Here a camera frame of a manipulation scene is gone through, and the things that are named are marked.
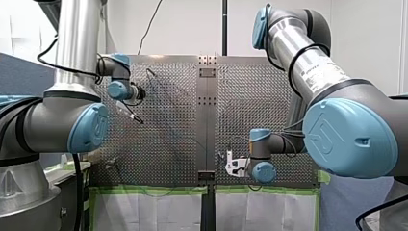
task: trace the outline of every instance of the pegboard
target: pegboard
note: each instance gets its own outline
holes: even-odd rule
[[[93,185],[196,186],[202,169],[216,172],[216,184],[248,183],[228,176],[218,154],[225,153],[232,137],[248,138],[252,128],[282,130],[292,93],[287,77],[263,58],[213,57],[215,74],[204,78],[200,73],[210,67],[203,59],[131,56],[131,81],[147,93],[131,109],[144,124],[118,113],[106,93],[109,80],[98,86],[110,124],[101,161],[91,174]],[[246,156],[248,142],[233,140],[233,148],[234,158]],[[107,168],[113,159],[118,167]],[[312,188],[317,183],[316,166],[307,154],[273,155],[272,162],[278,169],[276,186]]]
[[[219,57],[216,153],[225,155],[232,141],[233,158],[249,152],[249,131],[269,128],[281,132],[286,125],[292,90],[286,73],[272,67],[264,58]],[[271,161],[277,169],[274,186],[312,188],[316,186],[317,166],[306,153],[274,154]],[[225,160],[216,155],[217,184],[253,183],[225,171]]]
[[[144,124],[117,111],[106,92],[110,81],[104,80],[98,89],[109,109],[110,124],[91,183],[195,186],[197,57],[139,56],[131,60],[131,81],[146,90],[146,98],[130,108]],[[106,168],[113,159],[117,168]]]

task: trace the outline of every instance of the metal post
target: metal post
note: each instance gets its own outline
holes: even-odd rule
[[[227,56],[228,0],[222,0],[222,56]]]
[[[94,73],[101,0],[63,0],[61,5],[57,65]],[[76,92],[98,96],[94,77],[56,69],[54,86],[46,92]]]

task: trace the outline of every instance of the silver arm segment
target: silver arm segment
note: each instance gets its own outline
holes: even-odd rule
[[[268,50],[271,61],[289,75],[303,109],[307,106],[303,140],[315,162],[341,176],[407,176],[408,125],[403,119],[408,101],[390,99],[369,81],[348,77],[328,57],[330,30],[318,13],[275,8],[265,12],[258,12],[253,44]],[[311,20],[319,25],[314,33],[308,25]],[[298,101],[292,102],[291,113],[301,118],[302,108],[293,108]],[[280,145],[272,134],[262,136],[262,132],[254,133],[261,139],[251,142],[251,155],[266,157]]]
[[[77,154],[101,145],[108,111],[94,89],[95,76],[112,77],[108,94],[113,99],[132,103],[145,96],[129,81],[126,56],[113,54],[98,62],[105,3],[63,0],[56,59],[63,68],[56,68],[54,85],[43,98],[10,97],[9,104],[0,104],[0,227],[6,230],[60,229],[60,190],[48,186],[39,153]]]

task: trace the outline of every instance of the small metal part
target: small metal part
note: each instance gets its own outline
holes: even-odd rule
[[[215,68],[200,68],[200,77],[216,78],[216,69]]]
[[[108,160],[105,164],[106,169],[116,168],[116,158]]]
[[[199,181],[215,180],[215,179],[216,179],[216,174],[212,170],[198,171],[198,180]]]
[[[65,207],[62,207],[60,210],[60,217],[65,218],[68,215],[68,210]]]

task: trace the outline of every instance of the metal frame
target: metal frame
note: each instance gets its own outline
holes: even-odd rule
[[[281,93],[282,95],[278,95],[278,100],[280,100],[280,104],[278,108],[281,107],[282,110],[278,111],[279,114],[279,121],[269,121],[269,114],[266,113],[266,121],[268,123],[257,123],[253,126],[269,126],[271,123],[279,123],[275,124],[272,127],[274,129],[282,128],[285,125],[287,119],[287,112],[289,111],[290,106],[290,99],[291,99],[291,90],[289,86],[287,86],[286,75],[280,72],[276,72],[277,70],[273,69],[270,66],[269,62],[264,58],[249,58],[249,57],[215,57],[215,56],[131,56],[131,63],[132,65],[132,77],[131,81],[134,81],[137,84],[140,84],[142,87],[145,86],[145,80],[143,78],[143,70],[150,66],[155,66],[156,68],[161,68],[159,70],[159,76],[166,75],[166,68],[168,71],[171,72],[170,75],[165,76],[166,80],[168,80],[168,85],[165,86],[166,90],[169,93],[177,94],[178,92],[186,90],[188,88],[193,95],[189,98],[190,102],[186,106],[183,107],[190,107],[189,114],[187,117],[177,117],[177,115],[168,115],[172,119],[186,119],[187,121],[194,121],[195,124],[191,125],[192,127],[189,129],[194,130],[194,145],[195,150],[194,153],[189,153],[188,155],[185,154],[183,158],[191,158],[193,155],[195,163],[194,169],[191,172],[191,169],[188,169],[187,174],[183,172],[181,169],[177,168],[168,168],[168,165],[171,163],[164,162],[163,160],[174,161],[174,159],[166,158],[166,151],[155,153],[154,156],[147,153],[142,153],[141,149],[136,149],[134,146],[142,145],[142,143],[138,143],[136,140],[140,138],[140,134],[144,134],[145,136],[149,136],[149,131],[151,130],[143,130],[146,129],[145,125],[138,125],[133,124],[131,120],[124,117],[123,115],[118,115],[115,112],[115,103],[112,101],[109,96],[106,95],[104,92],[106,90],[106,86],[101,86],[99,88],[99,93],[102,96],[103,101],[108,105],[108,108],[111,110],[111,120],[113,121],[112,127],[110,128],[110,138],[105,142],[105,146],[101,149],[101,161],[99,164],[94,166],[94,171],[91,174],[91,183],[93,185],[115,185],[115,184],[143,184],[143,185],[152,185],[152,186],[164,186],[164,187],[173,187],[175,186],[173,182],[157,182],[154,181],[155,177],[162,177],[166,174],[177,173],[183,177],[192,177],[192,179],[187,179],[182,183],[177,183],[176,186],[184,187],[184,186],[206,186],[207,193],[202,196],[202,225],[201,231],[208,231],[208,230],[215,230],[216,229],[216,195],[215,195],[215,187],[217,184],[247,184],[254,183],[252,181],[243,180],[241,178],[225,178],[225,169],[224,164],[220,161],[218,157],[218,152],[224,151],[223,144],[219,139],[225,139],[225,136],[222,137],[219,130],[219,125],[223,121],[219,120],[219,113],[221,110],[224,110],[224,102],[225,95],[223,90],[226,90],[225,85],[221,86],[222,78],[224,78],[225,73],[222,71],[236,71],[237,76],[232,76],[233,79],[237,78],[240,80],[242,76],[240,76],[240,68],[244,69],[245,78],[247,76],[256,76],[257,74],[265,75],[265,77],[270,79],[263,79],[263,81],[273,81],[278,79],[277,83],[274,83],[273,86],[268,86],[270,89],[262,89],[263,91],[276,91]],[[188,70],[179,71],[180,68],[185,68],[185,64],[188,64]],[[186,78],[181,82],[177,82],[178,78]],[[174,86],[174,83],[181,83],[182,86]],[[277,102],[276,99],[273,98],[263,98],[263,94],[261,93],[262,90],[253,89],[252,91],[254,94],[244,95],[244,97],[252,97],[255,96],[256,100],[262,101],[261,99],[265,100],[264,103],[273,103]],[[146,101],[134,109],[137,113],[143,112],[143,108],[145,107],[152,107],[151,101],[149,101],[148,97],[149,94],[152,92],[149,90],[147,91],[147,98]],[[178,101],[180,104],[185,103],[185,100],[180,99]],[[272,112],[273,114],[277,114],[275,111],[271,111],[268,109],[268,112]],[[255,119],[262,115],[252,116]],[[183,121],[178,121],[177,126],[183,126]],[[248,131],[245,130],[245,134],[240,134],[243,136],[248,136]],[[191,139],[182,139],[183,144],[191,143]],[[234,148],[238,151],[234,151],[237,154],[242,153],[243,150],[247,149],[248,143],[245,141],[234,142]],[[146,176],[137,175],[136,173],[131,173],[126,176],[125,182],[120,182],[120,179],[117,178],[117,173],[114,170],[108,170],[106,167],[112,163],[112,158],[116,157],[117,153],[121,153],[121,155],[125,155],[125,159],[127,160],[126,165],[122,165],[126,169],[132,172],[144,172],[146,171]],[[299,154],[299,159],[289,159],[285,158],[284,155],[275,155],[272,156],[272,162],[278,167],[285,167],[289,166],[288,169],[282,169],[281,174],[287,174],[290,171],[295,172],[294,175],[291,177],[283,177],[278,178],[278,182],[274,183],[274,186],[283,186],[283,187],[294,187],[294,188],[316,188],[319,186],[318,178],[316,174],[317,166],[313,163],[310,157],[307,154]],[[296,165],[287,165],[288,162],[296,162]],[[147,168],[148,165],[155,164],[154,170]],[[160,170],[160,165],[164,165],[164,170]],[[299,174],[303,174],[303,178],[299,180],[294,180],[294,177]],[[140,181],[136,179],[138,177],[144,177],[144,180]]]

